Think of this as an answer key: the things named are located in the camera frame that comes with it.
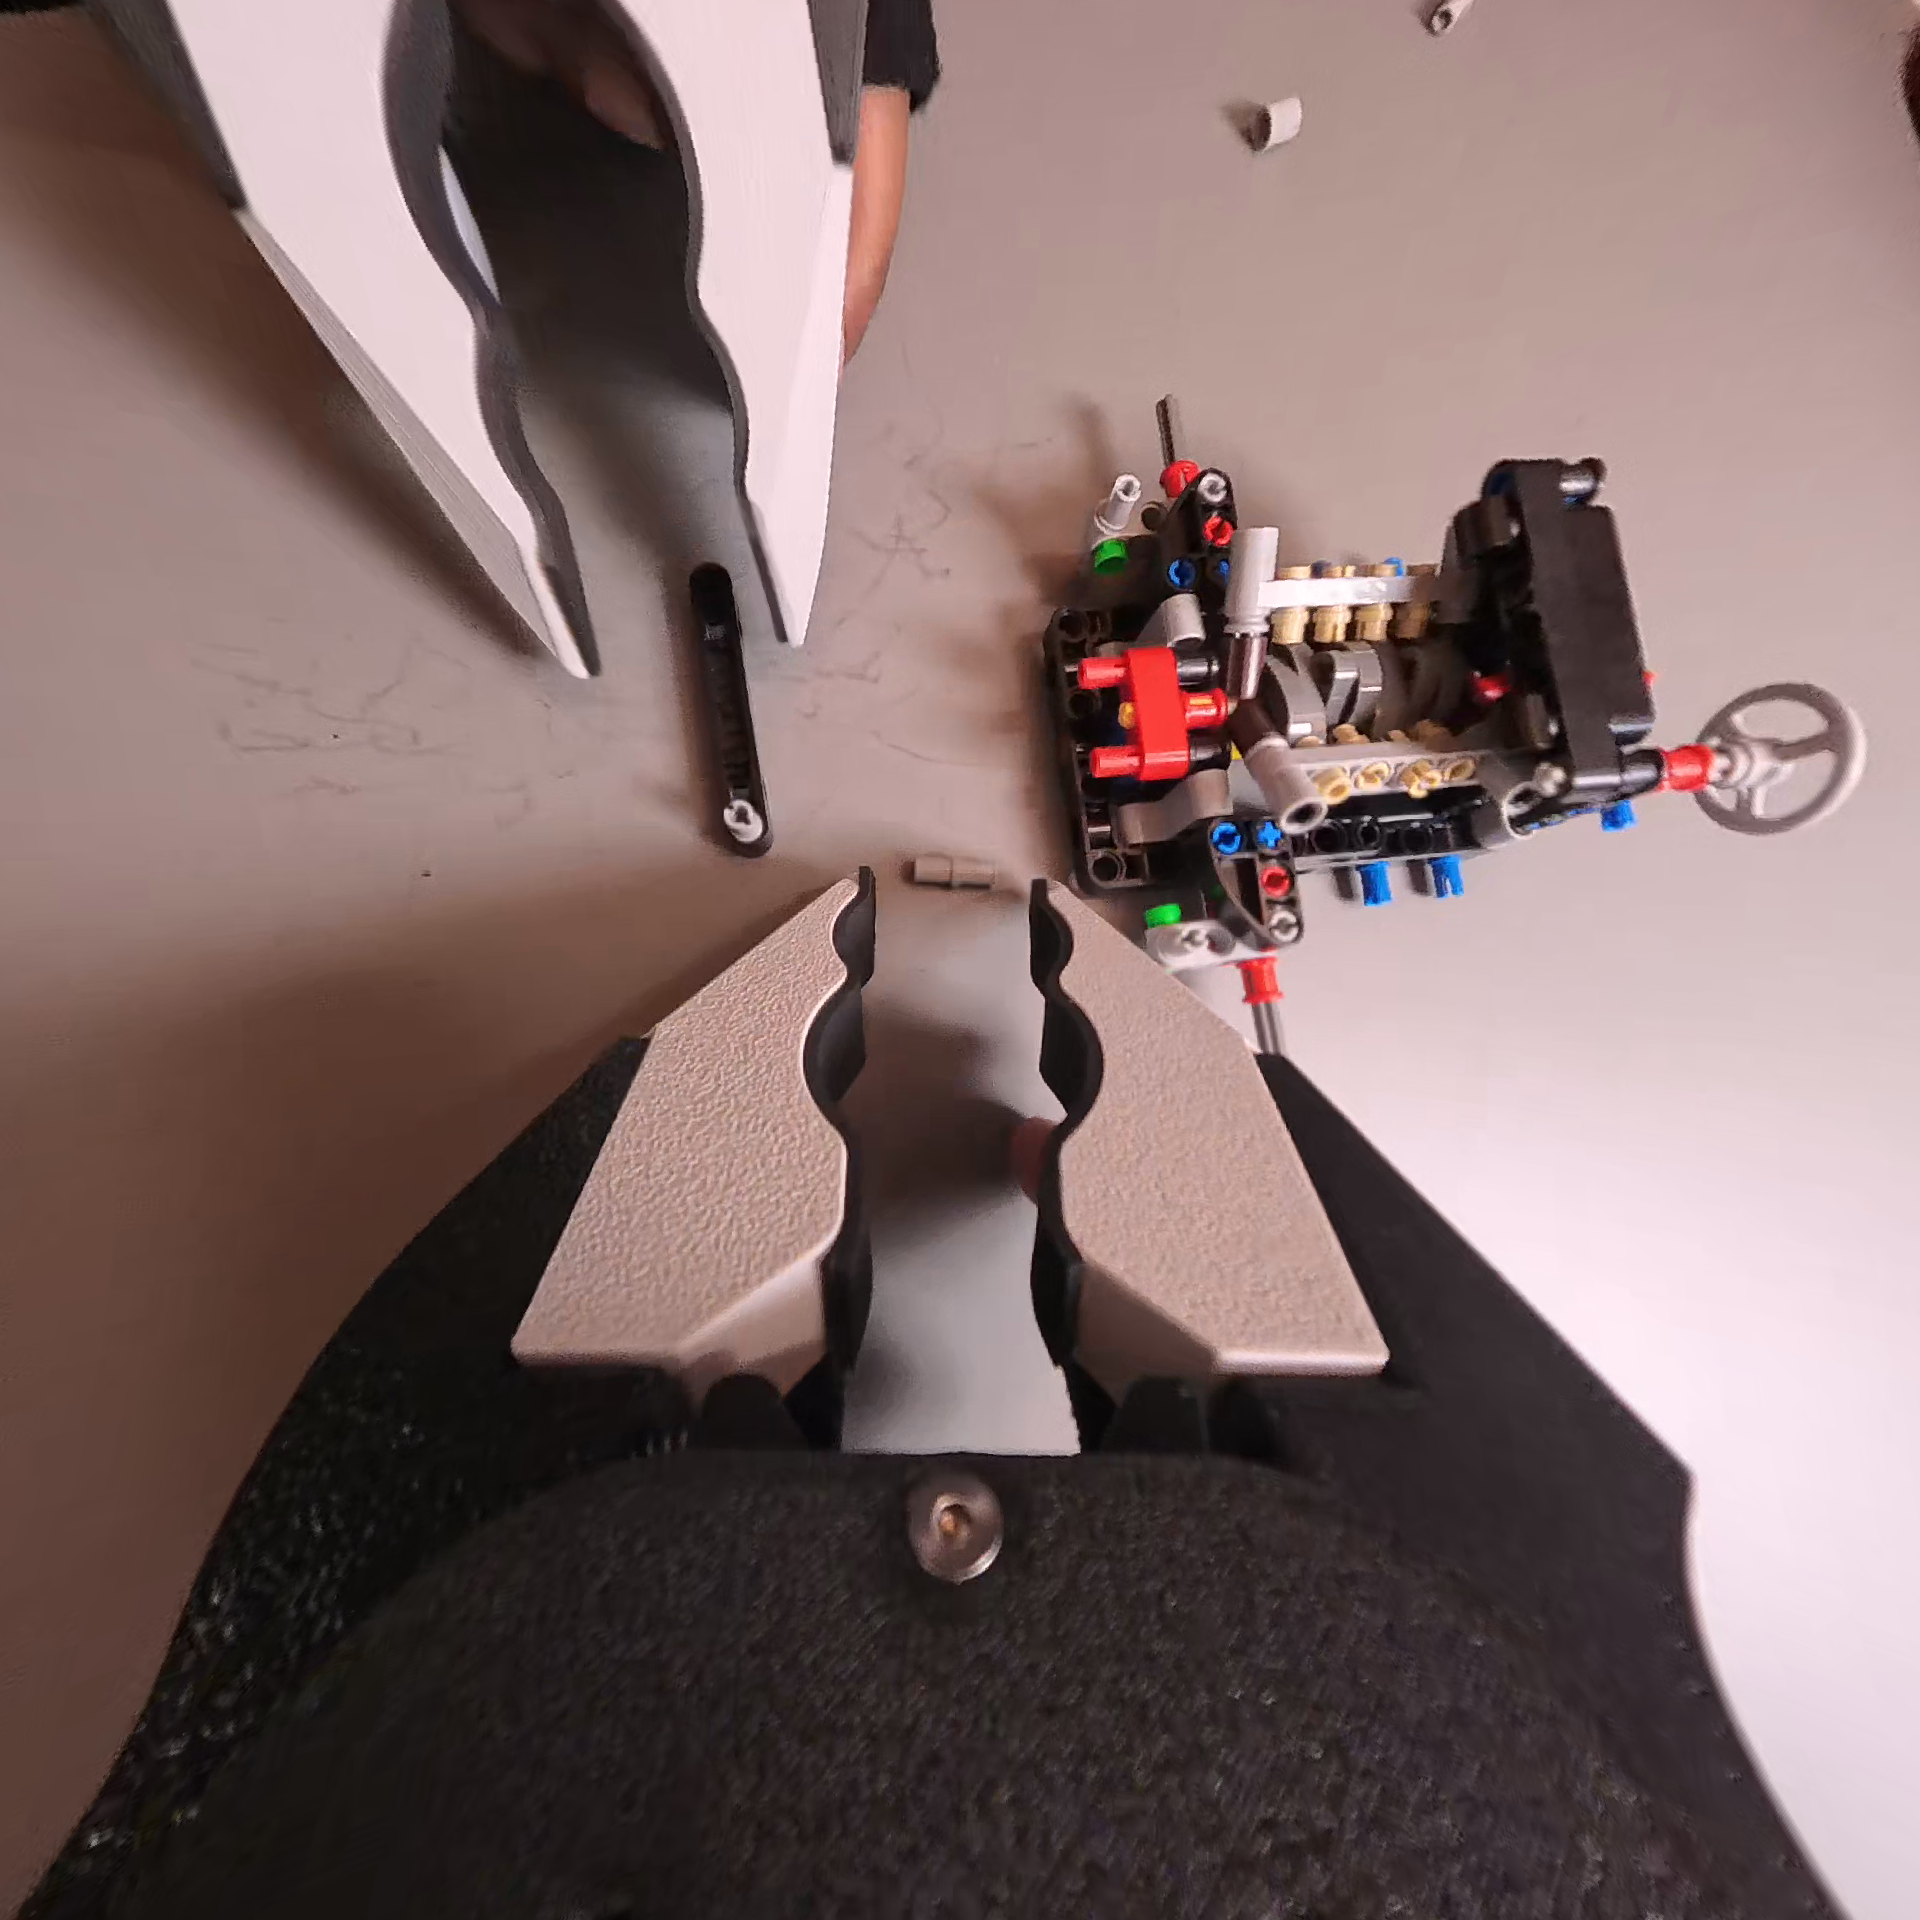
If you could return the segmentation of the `person's left hand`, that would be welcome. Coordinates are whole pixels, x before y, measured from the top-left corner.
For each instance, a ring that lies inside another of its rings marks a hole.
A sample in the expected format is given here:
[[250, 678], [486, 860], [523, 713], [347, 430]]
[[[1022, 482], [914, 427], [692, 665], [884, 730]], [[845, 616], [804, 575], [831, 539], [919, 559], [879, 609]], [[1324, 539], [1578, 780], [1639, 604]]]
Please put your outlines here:
[[903, 216], [912, 106], [905, 88], [861, 93], [852, 161], [847, 268], [843, 300], [843, 363], [861, 348], [883, 300]]

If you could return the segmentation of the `black lego beam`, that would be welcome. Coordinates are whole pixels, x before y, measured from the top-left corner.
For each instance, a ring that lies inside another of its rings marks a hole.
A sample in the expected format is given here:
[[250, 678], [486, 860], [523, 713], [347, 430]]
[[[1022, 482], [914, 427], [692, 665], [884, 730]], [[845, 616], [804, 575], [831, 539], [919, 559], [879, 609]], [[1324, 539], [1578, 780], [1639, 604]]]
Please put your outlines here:
[[[755, 724], [749, 711], [749, 686], [743, 669], [743, 636], [733, 575], [720, 562], [699, 562], [689, 572], [689, 604], [694, 624], [694, 659], [704, 695], [708, 744], [716, 780], [716, 823], [721, 840], [742, 856], [766, 856], [775, 832], [761, 786]], [[766, 823], [755, 845], [739, 845], [721, 827], [721, 804], [748, 797]]]

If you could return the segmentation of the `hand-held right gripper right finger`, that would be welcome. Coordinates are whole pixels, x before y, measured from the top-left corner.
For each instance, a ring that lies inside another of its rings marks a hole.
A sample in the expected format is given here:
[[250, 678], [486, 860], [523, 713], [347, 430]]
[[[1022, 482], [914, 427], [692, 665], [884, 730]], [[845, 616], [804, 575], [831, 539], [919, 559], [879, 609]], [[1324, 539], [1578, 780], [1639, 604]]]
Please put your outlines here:
[[1388, 1337], [1254, 1051], [1061, 883], [1030, 890], [1044, 1086], [1031, 1307], [1085, 1448], [1204, 1444], [1238, 1381], [1373, 1381]]

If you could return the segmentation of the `lego car chassis assembly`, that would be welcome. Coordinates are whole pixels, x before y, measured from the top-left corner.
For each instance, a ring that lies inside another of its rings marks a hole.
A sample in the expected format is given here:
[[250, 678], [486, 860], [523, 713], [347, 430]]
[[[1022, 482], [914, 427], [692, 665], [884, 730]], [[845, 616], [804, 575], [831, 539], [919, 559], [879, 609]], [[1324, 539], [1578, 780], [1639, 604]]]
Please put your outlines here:
[[1653, 683], [1598, 460], [1498, 461], [1438, 562], [1279, 559], [1234, 478], [1156, 399], [1160, 478], [1121, 472], [1042, 641], [1072, 880], [1140, 913], [1165, 971], [1238, 972], [1279, 1051], [1303, 887], [1455, 899], [1542, 831], [1630, 831], [1690, 797], [1738, 837], [1836, 813], [1865, 730], [1829, 688], [1737, 695], [1657, 744]]

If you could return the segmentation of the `person's left forearm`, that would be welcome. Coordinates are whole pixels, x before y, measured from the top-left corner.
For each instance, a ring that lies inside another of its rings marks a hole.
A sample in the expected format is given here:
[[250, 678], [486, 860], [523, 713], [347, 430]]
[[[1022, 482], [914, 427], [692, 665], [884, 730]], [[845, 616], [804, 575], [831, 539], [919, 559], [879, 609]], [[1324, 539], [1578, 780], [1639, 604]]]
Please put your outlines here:
[[938, 81], [941, 38], [933, 28], [933, 4], [867, 4], [861, 85], [901, 93], [909, 104], [909, 112], [914, 112], [928, 104]]

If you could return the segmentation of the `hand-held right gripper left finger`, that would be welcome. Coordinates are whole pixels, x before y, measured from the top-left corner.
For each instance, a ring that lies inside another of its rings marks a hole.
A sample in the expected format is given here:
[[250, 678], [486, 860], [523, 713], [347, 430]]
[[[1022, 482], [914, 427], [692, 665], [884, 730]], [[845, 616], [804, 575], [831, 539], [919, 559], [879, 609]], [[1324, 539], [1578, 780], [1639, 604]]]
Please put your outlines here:
[[877, 877], [858, 870], [662, 1016], [510, 1354], [651, 1373], [712, 1422], [770, 1404], [843, 1443], [873, 1243], [843, 1102], [867, 1062]]

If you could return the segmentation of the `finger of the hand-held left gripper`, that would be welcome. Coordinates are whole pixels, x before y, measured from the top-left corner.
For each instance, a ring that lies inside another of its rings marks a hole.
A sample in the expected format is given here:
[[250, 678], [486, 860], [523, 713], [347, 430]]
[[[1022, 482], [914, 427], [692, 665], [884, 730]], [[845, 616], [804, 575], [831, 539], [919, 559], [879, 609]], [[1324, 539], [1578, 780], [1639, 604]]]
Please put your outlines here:
[[727, 379], [768, 616], [802, 645], [831, 517], [858, 4], [610, 4], [682, 158], [689, 302]]
[[600, 652], [519, 363], [444, 149], [448, 4], [169, 4], [238, 223], [508, 609], [572, 678]]

